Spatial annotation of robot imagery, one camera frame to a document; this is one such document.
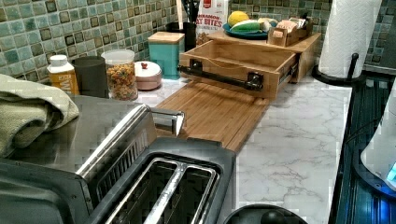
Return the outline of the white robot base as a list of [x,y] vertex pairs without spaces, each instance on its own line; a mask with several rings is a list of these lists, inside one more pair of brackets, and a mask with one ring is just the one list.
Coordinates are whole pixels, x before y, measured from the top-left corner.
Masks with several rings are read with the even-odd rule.
[[384,115],[368,146],[361,153],[362,164],[376,177],[396,188],[396,89],[392,85]]

